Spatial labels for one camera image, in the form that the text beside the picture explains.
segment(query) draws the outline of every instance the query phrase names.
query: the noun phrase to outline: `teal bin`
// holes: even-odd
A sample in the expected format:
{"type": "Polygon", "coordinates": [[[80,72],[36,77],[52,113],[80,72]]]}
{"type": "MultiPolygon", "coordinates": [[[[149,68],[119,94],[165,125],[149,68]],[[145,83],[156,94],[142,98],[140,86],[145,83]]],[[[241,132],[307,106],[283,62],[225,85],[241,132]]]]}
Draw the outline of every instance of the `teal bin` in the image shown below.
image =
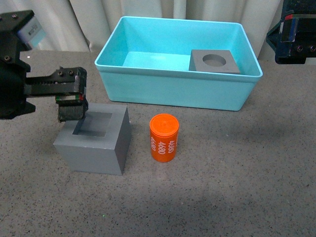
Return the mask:
{"type": "Polygon", "coordinates": [[[95,60],[112,101],[238,111],[262,76],[241,24],[122,17],[95,60]],[[192,49],[230,50],[240,74],[189,71],[192,49]]]}

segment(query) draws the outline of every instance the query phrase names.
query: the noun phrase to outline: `gray cube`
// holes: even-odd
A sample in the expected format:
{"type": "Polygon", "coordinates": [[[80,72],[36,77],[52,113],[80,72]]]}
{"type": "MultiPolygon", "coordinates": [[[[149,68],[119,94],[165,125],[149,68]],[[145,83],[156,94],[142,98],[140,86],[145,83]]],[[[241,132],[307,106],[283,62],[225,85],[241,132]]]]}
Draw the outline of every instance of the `gray cube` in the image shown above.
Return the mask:
{"type": "Polygon", "coordinates": [[[189,71],[240,74],[229,50],[192,50],[189,71]]]}
{"type": "Polygon", "coordinates": [[[127,106],[89,103],[84,119],[65,122],[54,146],[73,171],[122,175],[130,139],[127,106]]]}

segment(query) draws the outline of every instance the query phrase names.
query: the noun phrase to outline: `printed number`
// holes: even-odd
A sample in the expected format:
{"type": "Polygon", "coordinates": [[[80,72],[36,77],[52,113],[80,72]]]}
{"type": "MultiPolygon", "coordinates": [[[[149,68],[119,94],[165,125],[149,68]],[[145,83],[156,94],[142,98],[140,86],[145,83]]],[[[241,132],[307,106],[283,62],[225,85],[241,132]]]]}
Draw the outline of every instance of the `printed number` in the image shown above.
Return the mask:
{"type": "Polygon", "coordinates": [[[172,153],[174,151],[174,141],[170,141],[168,145],[168,153],[172,153]]]}
{"type": "Polygon", "coordinates": [[[166,144],[163,142],[159,142],[158,144],[158,153],[163,155],[166,153],[166,144]]]}
{"type": "Polygon", "coordinates": [[[151,138],[151,144],[152,144],[152,149],[153,151],[156,151],[156,141],[154,140],[154,138],[151,138]]]}

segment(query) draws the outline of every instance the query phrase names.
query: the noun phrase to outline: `curtain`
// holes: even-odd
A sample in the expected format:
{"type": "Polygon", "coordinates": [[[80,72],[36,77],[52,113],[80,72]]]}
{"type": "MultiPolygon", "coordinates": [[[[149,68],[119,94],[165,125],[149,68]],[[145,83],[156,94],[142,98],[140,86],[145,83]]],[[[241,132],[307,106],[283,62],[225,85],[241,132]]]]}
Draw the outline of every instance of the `curtain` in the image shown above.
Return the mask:
{"type": "Polygon", "coordinates": [[[46,32],[43,50],[100,51],[122,16],[239,22],[256,56],[273,59],[265,43],[282,0],[0,0],[0,13],[32,9],[46,32]]]}

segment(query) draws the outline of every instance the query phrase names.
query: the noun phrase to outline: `orange can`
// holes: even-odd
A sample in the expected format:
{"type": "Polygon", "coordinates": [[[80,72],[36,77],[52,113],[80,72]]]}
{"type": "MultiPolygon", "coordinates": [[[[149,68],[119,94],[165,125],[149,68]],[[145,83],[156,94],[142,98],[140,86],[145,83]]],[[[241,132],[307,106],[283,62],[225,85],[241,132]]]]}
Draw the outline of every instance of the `orange can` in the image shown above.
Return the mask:
{"type": "Polygon", "coordinates": [[[159,114],[151,119],[149,127],[153,158],[159,162],[171,161],[177,151],[177,118],[169,114],[159,114]]]}

